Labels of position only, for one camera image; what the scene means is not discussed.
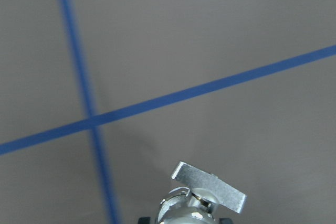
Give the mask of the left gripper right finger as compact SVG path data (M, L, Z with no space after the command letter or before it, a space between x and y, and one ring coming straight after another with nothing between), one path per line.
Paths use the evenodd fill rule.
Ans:
M220 218L219 224L233 224L233 221L230 218Z

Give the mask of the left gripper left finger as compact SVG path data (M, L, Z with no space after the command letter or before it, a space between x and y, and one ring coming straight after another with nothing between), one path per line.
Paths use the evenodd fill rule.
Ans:
M140 217L138 219L138 224L150 224L151 223L151 217Z

